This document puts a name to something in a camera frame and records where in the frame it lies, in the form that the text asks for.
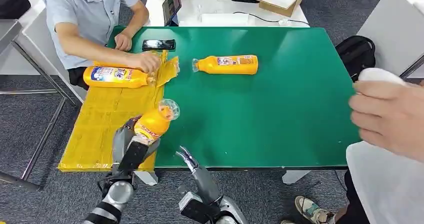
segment smartphone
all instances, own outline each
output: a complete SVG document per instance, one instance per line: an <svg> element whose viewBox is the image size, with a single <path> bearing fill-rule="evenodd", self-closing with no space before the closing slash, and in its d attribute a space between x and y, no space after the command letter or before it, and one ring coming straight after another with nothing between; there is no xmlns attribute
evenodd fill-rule
<svg viewBox="0 0 424 224"><path fill-rule="evenodd" d="M142 50L174 50L175 40L144 40Z"/></svg>

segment orange bottle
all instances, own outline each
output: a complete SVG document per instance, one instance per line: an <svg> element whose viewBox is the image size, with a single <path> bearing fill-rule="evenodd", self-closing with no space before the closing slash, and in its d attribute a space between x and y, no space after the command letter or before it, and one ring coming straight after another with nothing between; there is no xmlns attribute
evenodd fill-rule
<svg viewBox="0 0 424 224"><path fill-rule="evenodd" d="M137 136L145 139L146 144L152 144L170 127L172 120L180 116L178 104L170 99L159 101L157 108L147 111L134 126Z"/></svg>
<svg viewBox="0 0 424 224"><path fill-rule="evenodd" d="M87 67L83 77L85 83L96 87L139 88L156 81L141 70L102 66Z"/></svg>
<svg viewBox="0 0 424 224"><path fill-rule="evenodd" d="M193 59L193 71L204 71L209 74L241 74L254 75L258 70L255 55L209 56L202 60Z"/></svg>

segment white table leg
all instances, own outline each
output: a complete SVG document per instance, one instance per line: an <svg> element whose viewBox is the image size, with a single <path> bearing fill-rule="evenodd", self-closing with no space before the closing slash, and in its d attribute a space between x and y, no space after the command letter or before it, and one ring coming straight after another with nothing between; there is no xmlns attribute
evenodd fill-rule
<svg viewBox="0 0 424 224"><path fill-rule="evenodd" d="M156 185L158 183L158 178L154 171L148 172L136 170L134 173L142 182L146 183L147 185Z"/></svg>
<svg viewBox="0 0 424 224"><path fill-rule="evenodd" d="M284 184L290 185L296 183L302 177L307 175L310 170L288 170L282 178Z"/></svg>

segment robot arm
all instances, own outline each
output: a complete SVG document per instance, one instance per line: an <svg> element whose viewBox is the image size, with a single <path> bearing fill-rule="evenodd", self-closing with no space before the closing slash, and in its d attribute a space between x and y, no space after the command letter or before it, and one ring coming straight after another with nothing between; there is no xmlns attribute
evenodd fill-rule
<svg viewBox="0 0 424 224"><path fill-rule="evenodd" d="M112 172L103 179L103 200L85 218L84 224L118 224L127 203L136 189L134 171L149 157L161 142L151 145L134 133L134 125L140 119L131 118L118 129L113 139Z"/></svg>
<svg viewBox="0 0 424 224"><path fill-rule="evenodd" d="M180 149L176 153L187 164L198 187L197 193L188 191L179 202L181 214L200 223L247 224L235 201L220 192L209 171L186 148Z"/></svg>

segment sneaker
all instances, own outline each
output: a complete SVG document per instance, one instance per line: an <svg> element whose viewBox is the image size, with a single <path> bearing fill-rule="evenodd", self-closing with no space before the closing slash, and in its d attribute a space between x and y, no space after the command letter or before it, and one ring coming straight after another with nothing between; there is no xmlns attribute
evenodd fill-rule
<svg viewBox="0 0 424 224"><path fill-rule="evenodd" d="M328 210L321 209L312 200L303 196L298 196L294 202L298 211L310 222L314 224L334 223L334 214Z"/></svg>
<svg viewBox="0 0 424 224"><path fill-rule="evenodd" d="M283 220L280 224L296 224L291 220Z"/></svg>

